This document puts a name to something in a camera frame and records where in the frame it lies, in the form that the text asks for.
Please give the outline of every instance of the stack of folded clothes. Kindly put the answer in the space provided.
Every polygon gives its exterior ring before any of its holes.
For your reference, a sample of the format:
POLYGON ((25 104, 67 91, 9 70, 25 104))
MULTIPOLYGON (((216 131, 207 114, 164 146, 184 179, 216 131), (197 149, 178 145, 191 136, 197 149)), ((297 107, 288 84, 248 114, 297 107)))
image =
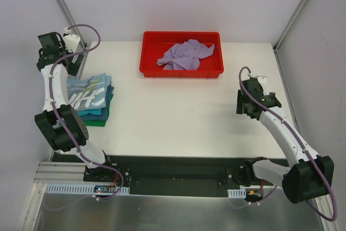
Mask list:
POLYGON ((112 77, 105 73, 88 80, 69 77, 67 90, 69 103, 87 126, 104 127, 109 117, 114 87, 112 77))

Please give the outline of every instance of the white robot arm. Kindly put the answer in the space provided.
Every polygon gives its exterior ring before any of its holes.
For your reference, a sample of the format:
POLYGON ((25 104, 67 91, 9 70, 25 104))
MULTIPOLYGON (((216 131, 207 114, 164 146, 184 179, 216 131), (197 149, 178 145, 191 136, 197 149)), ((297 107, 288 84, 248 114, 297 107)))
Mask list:
MULTIPOLYGON (((73 107, 69 105, 66 88, 68 74, 77 74, 83 57, 78 57, 79 62, 77 63, 73 63, 73 57, 67 61, 62 61, 55 66, 52 75, 50 75, 53 64, 60 57, 76 52, 80 42, 80 37, 71 34, 70 30, 65 29, 63 37, 56 32, 51 32, 45 35, 40 35, 38 38, 41 42, 42 49, 39 51, 39 61, 37 63, 37 67, 44 78, 45 101, 43 112, 35 116, 35 122, 53 150, 60 151, 64 154, 74 154, 78 156, 86 163, 89 172, 91 174, 95 174, 98 166, 90 163, 90 161, 98 164, 110 163, 107 163, 107 156, 105 153, 88 140, 88 130, 82 119, 74 111, 73 107), (54 100, 52 100, 49 90, 50 77, 52 77, 52 92, 54 100), (64 122, 76 137, 81 149, 81 153, 88 158, 89 161, 86 161, 80 155, 66 131, 62 129, 59 123, 57 123, 57 118, 53 113, 52 102, 55 103, 55 107, 59 114, 62 116, 64 122)), ((105 170, 103 169, 99 171, 103 172, 103 178, 105 178, 105 170)))
POLYGON ((267 180, 282 187, 292 203, 328 194, 328 189, 311 160, 318 165, 329 185, 331 185, 334 171, 333 161, 328 156, 319 156, 318 152, 312 149, 298 131, 288 123, 275 93, 266 95, 263 79, 265 79, 264 76, 250 77, 245 81, 239 79, 241 89, 238 91, 236 112, 255 118, 269 130, 284 152, 288 167, 272 163, 264 157, 258 157, 247 160, 244 167, 235 175, 234 180, 244 186, 251 185, 253 180, 267 180))

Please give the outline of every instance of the white table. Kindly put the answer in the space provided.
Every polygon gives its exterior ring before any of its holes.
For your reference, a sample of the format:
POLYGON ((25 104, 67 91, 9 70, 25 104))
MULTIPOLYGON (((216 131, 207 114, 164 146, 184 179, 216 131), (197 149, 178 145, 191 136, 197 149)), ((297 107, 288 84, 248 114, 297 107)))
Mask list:
POLYGON ((144 78, 141 48, 102 42, 89 53, 82 78, 105 72, 115 87, 106 126, 88 127, 95 145, 109 155, 284 158, 261 123, 235 114, 238 72, 247 65, 267 76, 292 122, 270 44, 222 43, 224 73, 214 80, 144 78))

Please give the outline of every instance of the red plastic bin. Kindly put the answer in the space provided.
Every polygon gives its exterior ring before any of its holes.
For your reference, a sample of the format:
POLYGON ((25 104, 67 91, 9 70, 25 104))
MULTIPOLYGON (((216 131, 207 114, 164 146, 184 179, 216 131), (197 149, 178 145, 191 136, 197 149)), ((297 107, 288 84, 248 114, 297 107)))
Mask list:
POLYGON ((147 31, 143 36, 142 55, 139 70, 144 77, 174 78, 218 78, 223 72, 220 35, 217 32, 155 32, 147 31), (215 45, 212 56, 201 59, 197 70, 163 70, 157 60, 176 43, 196 39, 210 47, 215 45))

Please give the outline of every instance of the gray wall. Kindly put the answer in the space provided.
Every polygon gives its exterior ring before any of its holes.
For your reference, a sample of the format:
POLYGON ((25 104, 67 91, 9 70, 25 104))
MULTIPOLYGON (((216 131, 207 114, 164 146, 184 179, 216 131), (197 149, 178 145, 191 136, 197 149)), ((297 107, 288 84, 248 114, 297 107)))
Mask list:
POLYGON ((49 145, 34 115, 42 111, 37 35, 66 23, 54 0, 0 0, 0 230, 16 230, 38 162, 49 145))
POLYGON ((335 162, 333 190, 346 229, 346 0, 311 0, 279 50, 298 125, 335 162))
MULTIPOLYGON (((65 0, 104 41, 141 41, 148 30, 218 31, 223 42, 274 43, 300 0, 65 0)), ((96 40, 83 30, 86 41, 96 40)))

